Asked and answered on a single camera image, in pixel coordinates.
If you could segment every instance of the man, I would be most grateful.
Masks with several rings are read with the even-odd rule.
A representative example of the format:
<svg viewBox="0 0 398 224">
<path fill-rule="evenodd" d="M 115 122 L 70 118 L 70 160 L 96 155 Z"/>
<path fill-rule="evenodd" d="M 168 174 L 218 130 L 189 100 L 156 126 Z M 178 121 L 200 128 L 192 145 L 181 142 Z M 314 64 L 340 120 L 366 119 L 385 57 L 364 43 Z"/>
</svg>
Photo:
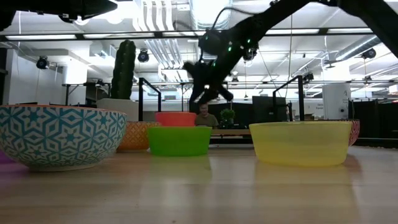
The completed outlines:
<svg viewBox="0 0 398 224">
<path fill-rule="evenodd" d="M 209 114 L 208 105 L 207 104 L 200 105 L 199 109 L 200 109 L 200 114 L 198 114 L 197 118 L 195 119 L 195 125 L 207 126 L 213 129 L 217 129 L 218 128 L 217 118 L 214 115 Z"/>
</svg>

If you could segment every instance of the white geometric pattern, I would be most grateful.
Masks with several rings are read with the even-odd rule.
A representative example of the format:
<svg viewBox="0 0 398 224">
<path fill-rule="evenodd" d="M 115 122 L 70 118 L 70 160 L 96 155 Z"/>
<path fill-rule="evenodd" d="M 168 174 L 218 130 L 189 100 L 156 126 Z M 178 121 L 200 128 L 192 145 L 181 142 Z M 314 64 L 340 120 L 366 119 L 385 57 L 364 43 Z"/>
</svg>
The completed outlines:
<svg viewBox="0 0 398 224">
<path fill-rule="evenodd" d="M 126 123 L 117 111 L 2 106 L 0 150 L 28 167 L 94 164 L 116 151 Z"/>
</svg>

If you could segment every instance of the ceiling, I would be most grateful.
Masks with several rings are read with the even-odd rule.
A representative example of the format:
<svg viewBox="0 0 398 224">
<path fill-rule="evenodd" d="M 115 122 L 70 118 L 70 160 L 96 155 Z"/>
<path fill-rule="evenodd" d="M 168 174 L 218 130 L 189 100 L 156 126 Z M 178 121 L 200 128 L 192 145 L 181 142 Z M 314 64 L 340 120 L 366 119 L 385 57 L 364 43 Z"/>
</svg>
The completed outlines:
<svg viewBox="0 0 398 224">
<path fill-rule="evenodd" d="M 245 11 L 261 12 L 269 7 L 269 0 L 240 0 L 233 1 L 233 6 Z M 394 10 L 398 11 L 398 2 L 388 2 Z M 173 0 L 172 1 L 172 20 L 184 21 L 191 24 L 190 11 L 186 10 L 189 7 L 188 0 Z M 96 32 L 133 32 L 132 20 L 135 14 L 130 12 L 128 8 L 123 11 L 121 23 L 111 24 L 107 19 L 91 19 L 86 25 L 79 26 L 77 24 L 67 24 L 62 22 L 57 16 L 45 15 L 39 16 L 34 13 L 21 12 L 14 18 L 12 26 L 8 27 L 0 35 L 17 35 L 17 34 L 60 34 L 60 33 L 96 33 Z M 232 12 L 229 20 L 229 26 L 235 25 L 237 22 L 246 18 L 247 15 L 239 12 Z M 274 28 L 290 29 L 293 28 L 321 28 L 321 27 L 366 27 L 365 23 L 360 19 L 350 16 L 344 11 L 334 8 L 326 7 L 321 4 L 311 3 L 297 11 L 292 18 L 287 18 Z M 184 27 L 177 27 L 178 30 L 184 30 Z M 305 37 L 264 37 L 259 42 L 258 55 L 251 62 L 251 66 L 245 67 L 243 59 L 234 68 L 238 74 L 239 81 L 257 82 L 269 81 L 269 73 L 272 74 L 272 79 L 276 81 L 286 81 L 289 79 L 288 74 L 292 74 L 298 69 L 302 68 L 307 62 L 311 61 L 319 53 L 327 50 L 329 52 L 339 51 L 353 42 L 359 40 L 361 35 L 329 35 L 329 36 L 305 36 Z M 121 40 L 102 40 L 103 45 L 114 45 L 116 48 L 122 42 Z M 137 49 L 146 49 L 144 40 L 134 41 Z M 197 43 L 192 42 L 191 39 L 177 39 L 178 47 L 184 61 L 196 60 Z M 47 41 L 47 42 L 21 42 L 21 49 L 24 51 L 34 52 L 35 50 L 47 49 L 66 49 L 73 54 L 78 55 L 87 61 L 91 68 L 88 72 L 88 78 L 102 78 L 109 81 L 112 78 L 113 61 L 107 61 L 96 56 L 89 56 L 87 49 L 93 41 L 90 40 L 71 40 L 71 41 Z M 398 66 L 398 59 L 390 53 L 390 51 L 383 45 L 375 47 L 377 56 L 374 59 L 367 60 L 366 66 L 361 58 L 351 58 L 345 63 L 349 64 L 350 73 L 347 74 L 346 79 L 361 80 L 369 73 L 376 73 L 383 68 Z M 150 82 L 161 82 L 158 76 L 159 63 L 149 55 L 150 59 L 146 63 L 136 61 L 136 73 L 138 76 L 148 79 Z M 312 68 L 315 79 L 320 79 L 322 68 L 319 66 Z M 393 70 L 377 79 L 389 80 L 398 78 L 398 71 Z M 274 88 L 274 85 L 235 85 L 231 88 L 241 89 L 266 89 Z M 361 88 L 362 84 L 353 85 L 353 87 Z M 374 91 L 383 91 L 388 85 L 378 85 L 373 88 Z"/>
</svg>

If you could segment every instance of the orange bowl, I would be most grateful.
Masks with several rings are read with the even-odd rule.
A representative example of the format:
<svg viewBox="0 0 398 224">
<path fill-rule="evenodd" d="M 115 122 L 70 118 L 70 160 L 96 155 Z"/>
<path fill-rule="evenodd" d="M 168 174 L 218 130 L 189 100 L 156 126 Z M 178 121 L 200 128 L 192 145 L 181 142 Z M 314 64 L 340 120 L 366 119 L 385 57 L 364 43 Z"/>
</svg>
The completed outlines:
<svg viewBox="0 0 398 224">
<path fill-rule="evenodd" d="M 197 114 L 189 112 L 158 112 L 155 114 L 157 122 L 168 127 L 193 127 Z"/>
<path fill-rule="evenodd" d="M 158 122 L 128 121 L 126 133 L 122 143 L 118 147 L 118 152 L 143 150 L 149 148 L 147 130 L 151 127 L 160 126 Z"/>
</svg>

